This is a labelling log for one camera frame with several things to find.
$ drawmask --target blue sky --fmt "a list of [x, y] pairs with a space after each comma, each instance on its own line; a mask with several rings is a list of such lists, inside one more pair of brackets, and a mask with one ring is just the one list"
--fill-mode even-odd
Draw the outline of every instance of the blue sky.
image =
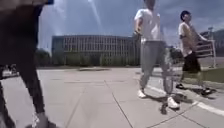
[[[201, 32], [224, 28], [224, 0], [156, 0], [169, 45], [178, 44], [177, 28], [182, 10], [192, 12], [192, 24]], [[39, 47], [51, 49], [52, 35], [104, 34], [131, 36], [133, 18], [143, 0], [55, 0], [40, 18]]]

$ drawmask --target skateboarder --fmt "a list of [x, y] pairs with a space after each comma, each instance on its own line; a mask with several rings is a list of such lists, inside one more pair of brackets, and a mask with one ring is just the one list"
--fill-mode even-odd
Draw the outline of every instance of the skateboarder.
[[[35, 107], [37, 120], [32, 125], [33, 128], [48, 128], [52, 124], [45, 113], [42, 89], [34, 63], [39, 16], [46, 4], [53, 4], [53, 1], [0, 1], [0, 65], [16, 64]], [[6, 128], [16, 127], [8, 114], [1, 82], [0, 117], [3, 117]]]
[[163, 31], [160, 27], [160, 16], [154, 11], [155, 0], [144, 0], [146, 9], [138, 10], [135, 16], [135, 34], [141, 35], [141, 68], [140, 89], [138, 96], [146, 97], [144, 89], [152, 71], [159, 62], [163, 70], [163, 86], [167, 94], [167, 103], [170, 108], [179, 108], [179, 104], [171, 96], [173, 81], [169, 52], [164, 41]]
[[202, 95], [208, 95], [212, 93], [212, 90], [206, 88], [203, 83], [203, 74], [201, 72], [201, 66], [198, 61], [198, 57], [196, 54], [197, 50], [197, 40], [200, 39], [204, 42], [211, 42], [198, 34], [195, 28], [191, 25], [191, 13], [189, 11], [182, 11], [180, 14], [180, 19], [182, 23], [179, 25], [179, 37], [181, 39], [181, 49], [184, 56], [184, 65], [183, 65], [183, 74], [176, 85], [178, 89], [186, 89], [182, 81], [187, 73], [196, 74], [198, 84], [202, 87], [203, 91], [201, 92]]

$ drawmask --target railing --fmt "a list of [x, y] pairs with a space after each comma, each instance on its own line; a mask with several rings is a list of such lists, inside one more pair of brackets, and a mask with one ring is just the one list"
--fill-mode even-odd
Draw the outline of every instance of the railing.
[[213, 57], [213, 68], [216, 68], [216, 49], [215, 41], [199, 42], [197, 46], [197, 53], [199, 58]]

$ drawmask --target black shorts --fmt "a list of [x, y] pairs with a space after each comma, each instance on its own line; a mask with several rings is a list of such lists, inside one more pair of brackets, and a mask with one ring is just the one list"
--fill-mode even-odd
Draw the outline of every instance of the black shorts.
[[198, 62], [198, 57], [195, 52], [184, 57], [183, 71], [188, 73], [201, 72], [201, 65]]

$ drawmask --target modern building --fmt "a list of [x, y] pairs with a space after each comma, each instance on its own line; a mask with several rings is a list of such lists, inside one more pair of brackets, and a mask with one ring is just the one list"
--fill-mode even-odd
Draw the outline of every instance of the modern building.
[[139, 62], [139, 44], [132, 37], [104, 35], [54, 36], [52, 56], [58, 56], [67, 64], [68, 56], [88, 56], [94, 66], [100, 65], [102, 58], [110, 65], [115, 57]]

